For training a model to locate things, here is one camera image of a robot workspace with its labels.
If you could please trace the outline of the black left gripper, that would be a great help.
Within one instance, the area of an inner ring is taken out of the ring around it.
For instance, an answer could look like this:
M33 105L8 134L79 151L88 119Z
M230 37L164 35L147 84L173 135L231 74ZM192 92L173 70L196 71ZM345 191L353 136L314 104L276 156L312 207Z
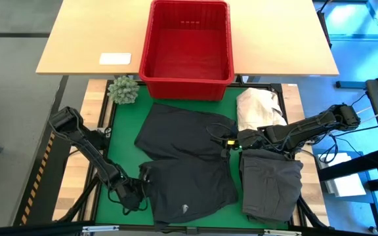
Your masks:
M118 197L122 206L130 211L144 211L148 208L146 184L151 182L152 167L143 163L139 166L140 182L126 182L118 185Z

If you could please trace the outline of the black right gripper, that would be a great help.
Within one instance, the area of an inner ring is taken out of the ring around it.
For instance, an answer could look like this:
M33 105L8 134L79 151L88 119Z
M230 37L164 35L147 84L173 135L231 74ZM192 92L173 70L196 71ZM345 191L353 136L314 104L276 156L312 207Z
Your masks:
M245 129L239 131L237 140L242 149L261 149L264 146L263 133L259 130ZM223 161L229 162L231 157L230 149L223 149L220 156Z

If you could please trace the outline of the black shorts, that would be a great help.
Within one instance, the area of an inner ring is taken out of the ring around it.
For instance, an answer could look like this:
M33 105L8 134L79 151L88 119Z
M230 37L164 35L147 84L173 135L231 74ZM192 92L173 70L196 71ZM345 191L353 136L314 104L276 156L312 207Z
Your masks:
M149 197L154 227L197 220L238 202L229 162L218 136L235 131L224 115L155 103L134 145L150 161Z

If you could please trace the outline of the dark grey garment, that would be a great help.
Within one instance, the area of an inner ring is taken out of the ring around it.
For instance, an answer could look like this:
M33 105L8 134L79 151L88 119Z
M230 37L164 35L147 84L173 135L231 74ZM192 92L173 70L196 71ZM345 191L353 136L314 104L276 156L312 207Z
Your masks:
M303 164L265 149L240 153L242 212L269 222L288 221L301 194Z

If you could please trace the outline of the red plastic bin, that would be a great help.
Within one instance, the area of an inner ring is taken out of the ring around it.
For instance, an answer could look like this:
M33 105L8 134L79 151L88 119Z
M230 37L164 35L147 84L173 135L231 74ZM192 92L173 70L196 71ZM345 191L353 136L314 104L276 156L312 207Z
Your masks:
M234 80L229 4L153 0L138 74L153 98L222 100Z

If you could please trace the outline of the cream garment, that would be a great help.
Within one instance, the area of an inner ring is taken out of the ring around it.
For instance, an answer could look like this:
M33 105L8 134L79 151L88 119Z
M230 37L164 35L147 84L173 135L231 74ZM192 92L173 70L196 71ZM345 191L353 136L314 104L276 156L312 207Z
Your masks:
M236 106L239 131L287 124L274 92L248 88L237 96Z

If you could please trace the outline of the artificial green potted plant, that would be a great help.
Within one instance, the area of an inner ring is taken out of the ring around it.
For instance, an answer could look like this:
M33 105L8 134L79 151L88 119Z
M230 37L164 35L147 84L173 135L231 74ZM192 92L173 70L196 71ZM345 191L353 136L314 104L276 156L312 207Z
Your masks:
M108 96L115 104L132 104L138 97L139 85L128 76L121 76L114 79L108 86Z

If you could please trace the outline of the wooden side board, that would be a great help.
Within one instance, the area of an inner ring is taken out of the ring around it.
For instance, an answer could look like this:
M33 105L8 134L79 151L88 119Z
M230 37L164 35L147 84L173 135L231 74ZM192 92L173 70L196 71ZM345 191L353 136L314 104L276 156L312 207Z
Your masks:
M84 125L90 129L104 128L107 126L109 111L112 103L105 95L108 81L106 79L91 79L87 84L87 88L83 97L83 103L79 112L83 117ZM66 161L62 183L52 220L57 221L66 215L67 211L78 200L88 183L95 177L95 171L90 166L89 161L72 147L69 151L70 156ZM73 217L74 221L90 220L92 213L96 208L96 192L99 186L89 194L85 204L79 212Z
M305 114L297 85L282 84L282 93L287 123L291 124L303 120ZM312 148L305 145L303 151L297 153L295 156L295 159L303 164L303 169L301 170L301 182L303 185L301 195L318 219L328 226L329 219L318 177L316 161L310 153L312 153Z

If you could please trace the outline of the black hazard-striped plate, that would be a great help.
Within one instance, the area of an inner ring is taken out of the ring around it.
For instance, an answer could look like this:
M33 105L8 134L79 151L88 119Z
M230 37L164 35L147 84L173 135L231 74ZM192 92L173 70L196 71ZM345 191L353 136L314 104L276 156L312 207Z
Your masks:
M14 226L45 224L53 220L69 150L70 145L53 132L43 136L26 179Z

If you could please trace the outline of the white rectangular pad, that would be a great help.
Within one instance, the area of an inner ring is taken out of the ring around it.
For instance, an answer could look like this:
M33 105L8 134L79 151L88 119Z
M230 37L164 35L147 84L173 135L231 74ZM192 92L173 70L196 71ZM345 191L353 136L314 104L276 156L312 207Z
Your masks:
M129 65L131 63L131 53L102 53L99 58L100 65Z

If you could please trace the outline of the white box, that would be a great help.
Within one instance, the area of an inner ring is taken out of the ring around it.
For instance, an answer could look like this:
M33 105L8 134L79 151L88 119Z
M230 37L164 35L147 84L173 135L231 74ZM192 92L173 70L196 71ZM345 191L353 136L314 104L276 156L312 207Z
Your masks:
M348 155L348 153L338 153L336 156L334 156L333 153L330 153L327 158L329 160L334 160L329 164L318 161L320 169L332 167L334 165L350 161L352 159L351 156ZM334 194L336 197L353 197L366 194L366 191L358 174L351 174L348 176L328 180L325 181L325 185L328 193Z

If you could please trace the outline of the black desk foot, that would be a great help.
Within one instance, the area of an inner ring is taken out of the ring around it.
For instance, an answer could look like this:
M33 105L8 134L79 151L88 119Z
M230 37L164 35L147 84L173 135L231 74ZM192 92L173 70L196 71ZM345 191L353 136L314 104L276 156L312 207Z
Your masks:
M335 87L338 89L366 89L365 82L357 81L336 81Z

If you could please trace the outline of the light wooden desk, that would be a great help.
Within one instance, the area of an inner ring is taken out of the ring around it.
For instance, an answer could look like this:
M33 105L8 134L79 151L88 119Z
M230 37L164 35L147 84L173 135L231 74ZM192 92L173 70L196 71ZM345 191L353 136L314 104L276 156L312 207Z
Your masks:
M312 0L225 0L234 70L241 75L329 75L339 71ZM137 73L152 0L63 0L38 63L40 75ZM102 53L129 65L100 65Z

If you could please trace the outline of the silver frame bracket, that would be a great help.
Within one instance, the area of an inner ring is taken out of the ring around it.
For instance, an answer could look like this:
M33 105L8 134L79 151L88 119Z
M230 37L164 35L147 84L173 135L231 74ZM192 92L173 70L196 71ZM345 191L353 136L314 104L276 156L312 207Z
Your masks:
M298 231L284 231L275 229L265 229L263 236L302 236L301 232Z
M82 233L97 233L105 231L119 231L120 227L115 225L106 225L106 226L83 226Z

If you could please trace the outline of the black table frame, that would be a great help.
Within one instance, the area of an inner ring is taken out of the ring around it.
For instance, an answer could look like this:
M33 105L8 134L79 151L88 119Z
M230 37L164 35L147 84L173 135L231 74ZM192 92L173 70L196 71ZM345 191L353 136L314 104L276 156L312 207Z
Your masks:
M108 86L111 83L111 81L105 79L91 79L87 85L81 107L81 115L84 118L84 123L91 128L106 128L113 125L116 105L107 96ZM278 98L280 106L286 109L285 115L290 123L304 118L303 106L296 84L246 83L241 85L240 83L233 83L226 91L224 97L229 97L230 91L233 89L246 89L248 87L268 89L277 93L280 96ZM72 148L70 151L72 155L64 163L66 169L56 206L52 213L53 220L59 220L67 213L67 209L75 204L79 198L79 194L89 185L89 182L95 175L95 171L82 154L76 152L75 148ZM296 155L296 158L304 163L304 168L302 169L302 194L304 201L319 221L328 226L329 219L318 178L318 167L316 166L315 159L310 155L311 153L312 148L305 146L303 151ZM100 186L93 188L87 199L83 202L82 208L73 217L74 221L90 220L95 217L100 191ZM162 232L164 234L182 233L189 236L201 236L202 233L216 233L217 235L225 233L257 233L259 232L259 225L255 224L252 228L236 229L234 227L201 227L195 226L192 222L189 226L170 226Z

